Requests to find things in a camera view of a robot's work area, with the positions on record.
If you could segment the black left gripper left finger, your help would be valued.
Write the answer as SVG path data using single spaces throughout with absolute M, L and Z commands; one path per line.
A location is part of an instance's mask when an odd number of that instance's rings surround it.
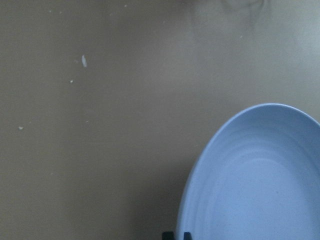
M 175 235 L 173 231 L 165 231 L 161 234 L 162 240 L 175 240 Z

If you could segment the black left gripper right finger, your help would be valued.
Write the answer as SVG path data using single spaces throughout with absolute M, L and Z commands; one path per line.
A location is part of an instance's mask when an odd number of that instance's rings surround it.
M 192 240 L 192 234 L 190 232 L 184 232 L 183 240 Z

